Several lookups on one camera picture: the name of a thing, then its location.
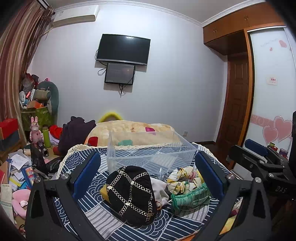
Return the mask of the green knitted item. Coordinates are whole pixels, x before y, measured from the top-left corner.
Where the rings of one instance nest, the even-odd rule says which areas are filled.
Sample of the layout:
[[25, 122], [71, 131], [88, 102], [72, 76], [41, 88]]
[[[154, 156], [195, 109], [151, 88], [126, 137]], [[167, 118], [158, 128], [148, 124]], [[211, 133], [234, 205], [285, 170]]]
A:
[[182, 195], [171, 195], [171, 210], [173, 213], [178, 213], [183, 208], [190, 210], [196, 209], [202, 205], [208, 205], [210, 202], [211, 193], [206, 185], [202, 183], [193, 191]]

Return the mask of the yellow floral cloth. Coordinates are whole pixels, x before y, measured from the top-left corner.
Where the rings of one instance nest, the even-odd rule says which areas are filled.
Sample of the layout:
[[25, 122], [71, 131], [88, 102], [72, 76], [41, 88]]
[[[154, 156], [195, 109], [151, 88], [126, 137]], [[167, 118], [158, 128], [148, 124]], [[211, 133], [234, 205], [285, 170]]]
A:
[[204, 179], [200, 172], [192, 167], [177, 168], [168, 176], [167, 188], [171, 194], [187, 194], [194, 189], [200, 187], [204, 183]]

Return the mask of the white cloth pouch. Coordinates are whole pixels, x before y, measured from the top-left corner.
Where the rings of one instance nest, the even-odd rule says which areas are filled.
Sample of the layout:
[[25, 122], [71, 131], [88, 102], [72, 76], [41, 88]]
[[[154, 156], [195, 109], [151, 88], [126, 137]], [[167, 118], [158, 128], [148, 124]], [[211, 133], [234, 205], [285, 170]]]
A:
[[163, 206], [169, 203], [169, 195], [165, 191], [167, 184], [161, 180], [152, 177], [151, 184], [157, 208], [161, 209]]

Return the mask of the black chain-pattern hat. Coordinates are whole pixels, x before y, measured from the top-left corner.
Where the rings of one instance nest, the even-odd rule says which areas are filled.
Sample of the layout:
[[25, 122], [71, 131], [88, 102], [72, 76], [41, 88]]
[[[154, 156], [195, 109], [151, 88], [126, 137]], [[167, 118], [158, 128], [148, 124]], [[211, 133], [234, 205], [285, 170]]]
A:
[[106, 191], [111, 208], [130, 225], [150, 225], [157, 213], [151, 178], [146, 169], [124, 166], [109, 174]]

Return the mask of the pink plush slipper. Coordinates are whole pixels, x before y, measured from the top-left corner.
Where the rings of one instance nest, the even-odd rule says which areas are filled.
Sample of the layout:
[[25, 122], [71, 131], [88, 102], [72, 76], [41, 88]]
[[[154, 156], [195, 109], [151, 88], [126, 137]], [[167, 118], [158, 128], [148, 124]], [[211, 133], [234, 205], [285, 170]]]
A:
[[21, 218], [25, 219], [27, 210], [24, 209], [28, 205], [31, 191], [29, 189], [20, 189], [12, 193], [12, 207], [14, 212]]

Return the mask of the sliding door with hearts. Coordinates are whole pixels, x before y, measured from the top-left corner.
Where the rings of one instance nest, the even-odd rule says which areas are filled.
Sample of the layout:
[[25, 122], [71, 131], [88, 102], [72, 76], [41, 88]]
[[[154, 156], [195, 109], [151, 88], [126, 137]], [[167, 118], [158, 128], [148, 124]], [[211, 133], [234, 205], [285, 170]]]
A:
[[295, 111], [295, 41], [286, 27], [248, 31], [253, 102], [246, 139], [289, 152]]

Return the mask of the blue white patterned tablecloth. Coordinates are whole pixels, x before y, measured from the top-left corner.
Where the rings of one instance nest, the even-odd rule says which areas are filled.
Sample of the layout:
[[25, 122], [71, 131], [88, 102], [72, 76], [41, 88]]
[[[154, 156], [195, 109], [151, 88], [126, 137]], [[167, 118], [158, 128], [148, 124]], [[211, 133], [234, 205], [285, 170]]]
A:
[[197, 233], [213, 216], [219, 197], [195, 162], [205, 157], [229, 171], [202, 145], [120, 147], [115, 167], [107, 148], [72, 147], [57, 177], [73, 174], [92, 158], [78, 206], [105, 240], [180, 240]]

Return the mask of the pink rabbit toy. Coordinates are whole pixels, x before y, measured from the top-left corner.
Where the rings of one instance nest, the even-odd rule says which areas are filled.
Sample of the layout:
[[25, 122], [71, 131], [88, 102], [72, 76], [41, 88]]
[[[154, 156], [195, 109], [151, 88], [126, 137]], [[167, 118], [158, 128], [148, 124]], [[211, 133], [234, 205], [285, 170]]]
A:
[[38, 142], [43, 142], [43, 134], [39, 130], [39, 124], [38, 124], [38, 117], [31, 117], [31, 125], [30, 125], [30, 141], [32, 144], [37, 146]]

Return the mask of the clear plastic storage bin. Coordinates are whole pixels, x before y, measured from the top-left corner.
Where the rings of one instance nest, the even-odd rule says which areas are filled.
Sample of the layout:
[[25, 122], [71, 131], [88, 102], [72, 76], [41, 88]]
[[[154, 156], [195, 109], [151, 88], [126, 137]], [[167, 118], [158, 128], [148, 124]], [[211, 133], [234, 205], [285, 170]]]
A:
[[197, 148], [175, 131], [110, 133], [107, 166], [112, 172], [138, 166], [165, 180], [177, 168], [193, 166]]

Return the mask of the green bottle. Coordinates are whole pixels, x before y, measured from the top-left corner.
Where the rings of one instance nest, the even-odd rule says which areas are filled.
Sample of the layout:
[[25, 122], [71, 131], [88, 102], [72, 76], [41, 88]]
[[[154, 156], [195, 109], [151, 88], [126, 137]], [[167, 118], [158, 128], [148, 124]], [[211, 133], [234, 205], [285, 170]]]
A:
[[44, 146], [46, 148], [51, 147], [51, 142], [50, 142], [50, 136], [49, 136], [49, 129], [47, 126], [43, 126], [42, 128], [43, 131], [43, 140], [44, 140]]

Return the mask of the dark purple garment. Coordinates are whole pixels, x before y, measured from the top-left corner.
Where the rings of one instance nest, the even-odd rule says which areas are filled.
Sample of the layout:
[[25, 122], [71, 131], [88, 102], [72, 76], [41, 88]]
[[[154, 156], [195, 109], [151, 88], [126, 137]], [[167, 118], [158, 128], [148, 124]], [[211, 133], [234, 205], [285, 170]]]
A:
[[78, 144], [83, 144], [89, 133], [96, 127], [95, 120], [85, 122], [81, 117], [71, 116], [68, 123], [63, 124], [58, 152], [65, 156], [67, 152]]

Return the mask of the red box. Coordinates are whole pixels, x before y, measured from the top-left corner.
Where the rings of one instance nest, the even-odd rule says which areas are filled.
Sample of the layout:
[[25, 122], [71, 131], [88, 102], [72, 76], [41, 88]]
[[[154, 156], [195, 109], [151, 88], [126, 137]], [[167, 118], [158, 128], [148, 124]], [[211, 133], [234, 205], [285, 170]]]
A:
[[0, 139], [4, 140], [19, 128], [16, 118], [8, 118], [0, 122]]

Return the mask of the green storage box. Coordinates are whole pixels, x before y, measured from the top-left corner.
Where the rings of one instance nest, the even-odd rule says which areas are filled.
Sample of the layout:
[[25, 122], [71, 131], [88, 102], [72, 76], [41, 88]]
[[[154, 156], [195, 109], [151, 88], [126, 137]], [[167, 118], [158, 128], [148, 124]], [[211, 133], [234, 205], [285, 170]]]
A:
[[30, 131], [31, 117], [38, 118], [39, 129], [41, 130], [43, 126], [51, 126], [54, 124], [54, 118], [49, 113], [47, 107], [38, 109], [25, 109], [21, 111], [23, 129], [25, 131]]

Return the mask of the wooden wardrobe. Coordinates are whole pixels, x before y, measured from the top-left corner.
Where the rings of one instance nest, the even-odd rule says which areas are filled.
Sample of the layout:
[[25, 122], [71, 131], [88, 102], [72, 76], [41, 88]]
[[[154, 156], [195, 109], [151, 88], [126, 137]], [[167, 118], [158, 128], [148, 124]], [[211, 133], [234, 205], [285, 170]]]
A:
[[243, 1], [203, 23], [204, 45], [227, 58], [227, 82], [222, 119], [215, 142], [206, 147], [227, 168], [229, 149], [241, 146], [250, 123], [254, 67], [248, 30], [283, 26], [283, 19], [267, 1]]

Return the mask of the yellow fuzzy headband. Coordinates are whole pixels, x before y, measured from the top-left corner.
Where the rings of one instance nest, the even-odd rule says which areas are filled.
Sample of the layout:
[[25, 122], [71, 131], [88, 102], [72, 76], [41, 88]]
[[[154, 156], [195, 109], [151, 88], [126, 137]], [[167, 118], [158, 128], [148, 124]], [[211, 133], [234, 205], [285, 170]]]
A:
[[114, 111], [107, 112], [104, 114], [98, 121], [98, 123], [106, 122], [106, 121], [121, 121], [123, 118], [121, 115]]

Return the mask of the striped brown curtain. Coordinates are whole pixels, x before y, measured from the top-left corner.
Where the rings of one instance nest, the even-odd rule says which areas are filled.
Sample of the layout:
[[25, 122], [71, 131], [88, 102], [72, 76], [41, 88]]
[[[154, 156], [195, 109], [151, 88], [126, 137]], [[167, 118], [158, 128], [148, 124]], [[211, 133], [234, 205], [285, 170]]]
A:
[[44, 9], [38, 1], [20, 1], [1, 23], [1, 121], [15, 118], [22, 145], [26, 144], [19, 91], [54, 7]]

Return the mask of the white air conditioner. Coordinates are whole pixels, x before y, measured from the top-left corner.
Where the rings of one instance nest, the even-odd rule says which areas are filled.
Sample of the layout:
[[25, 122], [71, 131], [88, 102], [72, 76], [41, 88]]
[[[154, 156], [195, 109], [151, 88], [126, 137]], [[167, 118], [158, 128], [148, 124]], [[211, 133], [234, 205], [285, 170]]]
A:
[[99, 5], [79, 6], [56, 12], [53, 27], [96, 21]]

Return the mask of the small wall monitor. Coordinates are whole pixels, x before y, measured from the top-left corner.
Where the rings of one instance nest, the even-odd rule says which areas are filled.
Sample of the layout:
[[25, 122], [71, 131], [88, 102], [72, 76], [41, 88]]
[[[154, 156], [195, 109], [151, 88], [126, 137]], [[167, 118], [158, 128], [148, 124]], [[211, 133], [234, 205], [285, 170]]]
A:
[[133, 85], [135, 65], [122, 63], [107, 63], [105, 83]]

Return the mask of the large wall television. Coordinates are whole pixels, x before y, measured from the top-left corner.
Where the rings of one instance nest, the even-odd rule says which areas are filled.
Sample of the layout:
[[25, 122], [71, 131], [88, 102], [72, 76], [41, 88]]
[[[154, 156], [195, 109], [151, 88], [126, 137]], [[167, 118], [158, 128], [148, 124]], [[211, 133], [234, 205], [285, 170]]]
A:
[[147, 66], [150, 44], [151, 40], [147, 38], [103, 34], [96, 52], [96, 60]]

